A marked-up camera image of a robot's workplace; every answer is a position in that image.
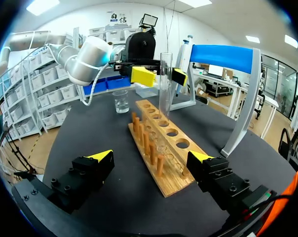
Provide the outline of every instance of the glass door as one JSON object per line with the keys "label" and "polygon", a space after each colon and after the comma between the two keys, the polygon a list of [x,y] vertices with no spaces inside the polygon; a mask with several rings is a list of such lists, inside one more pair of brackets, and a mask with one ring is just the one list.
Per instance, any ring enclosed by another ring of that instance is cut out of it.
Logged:
{"label": "glass door", "polygon": [[288,118],[290,117],[292,111],[292,105],[296,93],[296,76],[297,73],[294,69],[279,62],[275,100],[279,106],[277,110]]}

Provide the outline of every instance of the white wall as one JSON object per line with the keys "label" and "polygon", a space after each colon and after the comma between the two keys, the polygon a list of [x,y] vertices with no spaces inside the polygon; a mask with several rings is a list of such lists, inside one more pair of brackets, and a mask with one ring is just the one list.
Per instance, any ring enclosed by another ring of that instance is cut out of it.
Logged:
{"label": "white wall", "polygon": [[[127,12],[130,11],[132,28],[139,26],[140,19],[144,13],[158,17],[156,24],[156,48],[155,59],[160,58],[160,53],[167,51],[167,29],[169,31],[173,11],[162,7],[139,4],[139,3],[109,3],[82,8],[41,26],[38,30],[52,30],[55,32],[72,33],[73,28],[79,27],[80,34],[89,35],[89,29],[103,27],[109,23],[108,11]],[[173,53],[175,64],[179,48],[187,35],[193,35],[195,44],[223,44],[231,45],[231,42],[219,32],[203,24],[202,22],[174,12],[172,27],[169,35],[169,52]]]}

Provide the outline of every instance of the cable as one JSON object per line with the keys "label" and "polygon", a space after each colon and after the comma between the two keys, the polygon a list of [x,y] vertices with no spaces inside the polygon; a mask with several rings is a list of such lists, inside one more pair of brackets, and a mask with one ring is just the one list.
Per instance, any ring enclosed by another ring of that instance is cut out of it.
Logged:
{"label": "cable", "polygon": [[272,201],[276,201],[278,199],[289,199],[292,195],[279,195],[279,196],[275,196],[275,197],[271,197],[268,200],[265,200],[263,202],[260,202],[259,204],[251,207],[249,210],[247,210],[245,213],[242,213],[242,216],[247,216],[248,214],[250,214],[251,212],[257,210],[259,207],[264,206],[266,204],[269,204]]}
{"label": "cable", "polygon": [[102,71],[104,71],[105,68],[107,68],[109,66],[109,63],[105,64],[101,69],[100,71],[98,72],[98,74],[96,75],[95,79],[94,79],[94,82],[92,84],[92,89],[91,89],[91,93],[90,93],[90,98],[89,98],[89,102],[86,102],[83,95],[82,95],[82,103],[86,106],[90,106],[91,105],[91,102],[92,102],[92,97],[93,97],[93,93],[94,93],[94,88],[96,86],[96,82],[98,81]]}

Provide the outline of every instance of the black table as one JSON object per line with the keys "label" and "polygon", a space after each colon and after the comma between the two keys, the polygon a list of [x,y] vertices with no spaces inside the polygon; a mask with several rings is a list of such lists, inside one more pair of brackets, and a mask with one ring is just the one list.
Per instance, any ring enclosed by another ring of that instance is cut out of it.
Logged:
{"label": "black table", "polygon": [[[89,107],[77,101],[52,146],[44,183],[50,186],[51,178],[67,172],[74,158],[112,149],[115,168],[100,191],[73,216],[101,230],[190,237],[212,234],[221,228],[228,213],[210,194],[202,193],[193,183],[164,198],[144,164],[127,127],[131,112],[139,114],[135,101],[141,99],[129,91],[130,111],[125,114],[115,112],[110,93],[95,96]],[[158,107],[157,97],[149,100]],[[220,155],[235,126],[234,120],[198,101],[195,106],[172,111],[170,119],[211,156]],[[281,193],[295,174],[285,159],[251,131],[228,160],[235,173],[250,179],[252,190],[263,184]]]}

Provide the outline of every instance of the monitor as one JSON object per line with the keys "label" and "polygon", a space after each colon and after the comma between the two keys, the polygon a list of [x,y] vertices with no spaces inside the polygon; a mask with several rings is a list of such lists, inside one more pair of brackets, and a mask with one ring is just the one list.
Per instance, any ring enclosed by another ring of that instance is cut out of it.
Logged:
{"label": "monitor", "polygon": [[223,67],[219,67],[219,66],[215,66],[215,65],[209,65],[209,69],[208,69],[209,74],[214,74],[214,75],[222,77],[223,76],[223,71],[224,71]]}

